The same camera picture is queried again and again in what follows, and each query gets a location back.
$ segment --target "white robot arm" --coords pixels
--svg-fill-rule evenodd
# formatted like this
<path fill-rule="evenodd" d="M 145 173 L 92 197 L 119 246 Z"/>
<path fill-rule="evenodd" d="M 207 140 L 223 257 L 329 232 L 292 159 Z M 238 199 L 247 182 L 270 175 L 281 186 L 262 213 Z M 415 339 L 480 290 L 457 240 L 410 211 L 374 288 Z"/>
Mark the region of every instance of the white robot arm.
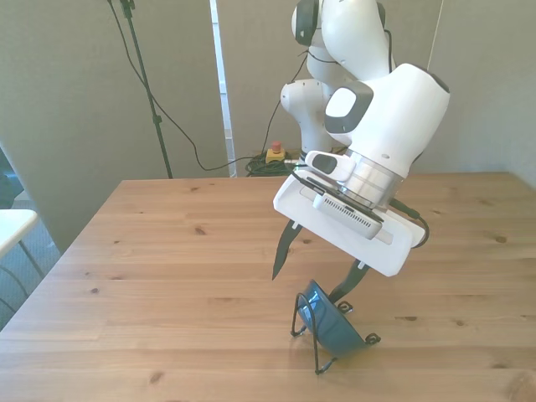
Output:
<path fill-rule="evenodd" d="M 340 7 L 330 0 L 301 0 L 294 10 L 292 32 L 299 44 L 308 46 L 307 69 L 312 79 L 285 85 L 281 92 L 281 104 L 300 127 L 302 161 L 310 151 L 330 152 L 331 138 L 343 145 L 350 145 L 345 136 L 332 134 L 330 138 L 324 126 L 324 111 L 335 91 L 355 81 L 356 77 L 360 80 L 370 80 L 388 74 L 385 69 L 389 68 L 389 63 L 385 60 L 389 52 L 389 42 L 384 38 L 384 8 L 379 3 L 370 4 L 374 6 L 372 11 L 376 19 L 368 25 L 374 28 L 377 28 L 375 23 L 380 22 L 380 25 L 376 40 L 367 42 L 366 46 L 355 39 L 363 37 L 361 33 L 369 30 L 368 26 L 354 27 L 352 20 L 348 18 L 345 19 L 347 27 L 339 26 L 337 21 L 344 13 L 352 13 L 356 18 L 362 18 L 371 10 L 358 7 L 356 12 L 356 3 L 348 2 L 345 7 Z M 349 34 L 344 43 L 340 40 L 343 36 L 341 32 Z M 342 49 L 360 45 L 366 49 L 351 54 L 355 59 L 344 58 Z M 351 69 L 345 69 L 346 66 L 351 66 Z"/>
<path fill-rule="evenodd" d="M 393 276 L 425 231 L 388 207 L 441 123 L 450 93 L 411 64 L 390 71 L 389 43 L 374 0 L 324 0 L 319 18 L 327 52 L 358 79 L 336 90 L 323 114 L 329 135 L 350 145 L 344 156 L 309 152 L 309 169 L 294 172 L 277 193 L 274 207 L 290 222 L 273 276 L 302 227 L 354 256 L 359 266 Z M 305 37 L 311 32 L 301 22 L 296 31 Z"/>

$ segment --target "white chair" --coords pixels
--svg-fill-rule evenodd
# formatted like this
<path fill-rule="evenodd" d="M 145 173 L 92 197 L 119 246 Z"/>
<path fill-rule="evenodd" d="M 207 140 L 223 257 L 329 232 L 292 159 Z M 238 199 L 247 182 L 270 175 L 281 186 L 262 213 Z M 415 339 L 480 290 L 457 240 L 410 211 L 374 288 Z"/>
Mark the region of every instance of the white chair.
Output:
<path fill-rule="evenodd" d="M 23 249 L 24 254 L 28 257 L 41 279 L 44 278 L 44 272 L 39 267 L 37 261 L 32 257 L 28 248 L 23 242 L 23 237 L 38 223 L 37 214 L 29 209 L 0 209 L 0 259 L 4 257 L 17 243 Z M 6 267 L 0 265 L 0 271 L 6 272 L 13 278 L 21 291 L 26 297 L 28 292 L 23 283 Z M 5 300 L 0 298 L 0 303 L 15 313 Z"/>

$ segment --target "wooden table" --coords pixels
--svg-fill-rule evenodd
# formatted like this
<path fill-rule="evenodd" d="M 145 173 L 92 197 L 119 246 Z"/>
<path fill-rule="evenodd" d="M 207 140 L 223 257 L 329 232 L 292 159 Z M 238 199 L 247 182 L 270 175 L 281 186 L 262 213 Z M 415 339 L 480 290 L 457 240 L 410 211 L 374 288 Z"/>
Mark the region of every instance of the wooden table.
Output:
<path fill-rule="evenodd" d="M 281 178 L 124 182 L 0 334 L 0 400 L 536 400 L 536 196 L 508 174 L 415 176 L 432 236 L 370 271 L 349 319 L 382 342 L 313 373 L 294 296 L 352 259 L 303 230 L 271 281 Z"/>

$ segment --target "wall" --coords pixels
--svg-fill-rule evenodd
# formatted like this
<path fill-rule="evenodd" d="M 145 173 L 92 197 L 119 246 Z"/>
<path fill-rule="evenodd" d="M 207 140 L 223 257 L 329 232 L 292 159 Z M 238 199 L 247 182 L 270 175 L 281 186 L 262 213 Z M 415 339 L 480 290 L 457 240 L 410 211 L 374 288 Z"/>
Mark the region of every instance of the wall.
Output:
<path fill-rule="evenodd" d="M 445 0 L 430 71 L 451 104 L 417 171 L 508 170 L 536 186 L 533 0 Z"/>
<path fill-rule="evenodd" d="M 397 63 L 427 66 L 441 0 L 382 0 L 387 28 L 394 38 Z M 262 148 L 266 127 L 281 88 L 296 73 L 305 50 L 291 31 L 292 0 L 219 0 L 219 24 L 224 52 L 229 107 L 237 157 Z M 304 68 L 298 79 L 309 78 Z M 270 141 L 300 147 L 296 122 L 282 109 L 272 126 Z"/>
<path fill-rule="evenodd" d="M 155 96 L 225 163 L 209 1 L 137 1 L 134 23 Z M 65 250 L 121 180 L 166 177 L 147 98 L 105 0 L 4 0 L 0 52 L 0 144 Z M 162 129 L 177 178 L 228 175 Z"/>

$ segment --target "vent slot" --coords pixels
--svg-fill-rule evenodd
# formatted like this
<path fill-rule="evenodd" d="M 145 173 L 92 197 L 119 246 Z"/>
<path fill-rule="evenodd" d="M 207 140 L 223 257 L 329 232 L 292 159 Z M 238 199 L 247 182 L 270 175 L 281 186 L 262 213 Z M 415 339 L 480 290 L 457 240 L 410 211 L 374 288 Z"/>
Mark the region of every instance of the vent slot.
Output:
<path fill-rule="evenodd" d="M 343 206 L 341 206 L 340 204 L 337 204 L 335 203 L 334 201 L 332 201 L 331 199 L 329 198 L 324 198 L 323 199 L 323 202 L 329 206 L 330 208 L 332 209 L 335 209 L 337 210 L 340 214 L 342 215 L 346 215 L 348 218 L 350 218 L 351 220 L 353 220 L 354 222 L 358 223 L 358 224 L 361 224 L 367 228 L 370 228 L 370 222 L 362 219 L 361 217 L 357 216 L 356 214 L 354 214 L 353 212 L 350 212 L 348 211 L 346 208 L 344 208 Z"/>

